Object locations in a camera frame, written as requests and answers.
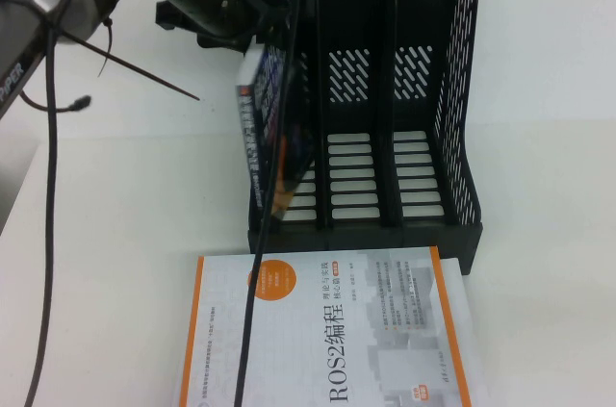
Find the white wall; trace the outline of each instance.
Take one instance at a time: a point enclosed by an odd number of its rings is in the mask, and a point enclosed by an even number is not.
[[[60,117],[61,138],[239,132],[233,80],[241,55],[202,50],[194,36],[154,24],[159,0],[121,0],[114,53],[199,95],[200,103],[108,64],[80,47],[58,50],[59,102],[92,106]],[[469,121],[616,117],[616,0],[479,0]],[[104,30],[92,41],[106,46]],[[44,102],[39,70],[27,91]],[[16,101],[0,120],[0,228],[46,117]]]

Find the white table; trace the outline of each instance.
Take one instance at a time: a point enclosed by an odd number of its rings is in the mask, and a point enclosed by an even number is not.
[[[485,231],[467,291],[493,405],[611,405],[616,123],[472,127]],[[0,238],[0,406],[39,335],[46,149]],[[61,142],[39,406],[170,405],[196,257],[246,252],[237,135]]]

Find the orange stripe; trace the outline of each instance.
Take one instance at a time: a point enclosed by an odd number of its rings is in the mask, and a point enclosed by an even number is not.
[[[184,356],[184,375],[182,377],[182,393],[180,395],[180,407],[186,407],[189,401],[189,382],[191,380],[191,363],[193,362],[194,332],[196,330],[196,315],[199,311],[199,296],[201,295],[201,277],[203,277],[203,260],[199,257],[196,265],[196,279],[194,280],[194,293],[192,295],[191,326],[189,328],[189,339],[186,344],[186,355]]]
[[[451,316],[451,307],[449,305],[447,288],[445,287],[445,279],[443,278],[443,268],[441,267],[441,257],[438,247],[431,247],[430,253],[432,255],[432,265],[434,266],[436,287],[439,290],[443,317],[445,318],[449,349],[451,350],[451,357],[453,358],[453,369],[455,370],[455,378],[458,380],[458,390],[460,392],[460,398],[462,399],[462,407],[472,407],[471,394],[469,393],[469,386],[466,383],[464,366],[462,365],[462,358],[460,357],[460,347],[458,346],[458,339],[455,336],[455,327],[453,326],[453,317]]]

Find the dark book cover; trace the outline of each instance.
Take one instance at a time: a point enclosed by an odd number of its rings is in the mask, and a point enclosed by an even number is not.
[[[237,81],[240,122],[257,208],[263,212],[271,169],[273,145],[282,93],[285,52],[273,44],[250,44]],[[314,159],[310,129],[310,103],[293,79],[287,98],[285,123],[280,142],[280,162],[271,214],[284,217],[295,190]]]

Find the orange label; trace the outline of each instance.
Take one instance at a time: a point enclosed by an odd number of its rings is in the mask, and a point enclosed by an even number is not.
[[[427,386],[420,385],[417,388],[413,388],[413,397],[415,397],[415,400],[430,400],[430,393],[427,390]]]
[[[458,339],[455,336],[455,327],[453,325],[453,317],[451,316],[451,307],[449,305],[447,288],[445,287],[445,279],[443,278],[443,267],[441,266],[439,249],[436,246],[432,246],[430,248],[430,253],[432,255],[432,265],[434,266],[434,279],[436,280],[436,287],[439,291],[441,306],[443,307],[443,318],[445,319],[449,349],[451,350],[451,357],[453,358],[455,377],[458,380],[458,390],[460,391],[460,399],[462,399],[462,407],[472,407],[471,393],[469,392],[469,385],[466,383],[464,366],[462,365],[462,358],[460,357],[460,347],[458,346]]]
[[[248,283],[252,272],[248,274]],[[255,296],[266,301],[276,301],[288,296],[297,283],[293,267],[280,260],[267,260],[261,264],[259,283]]]

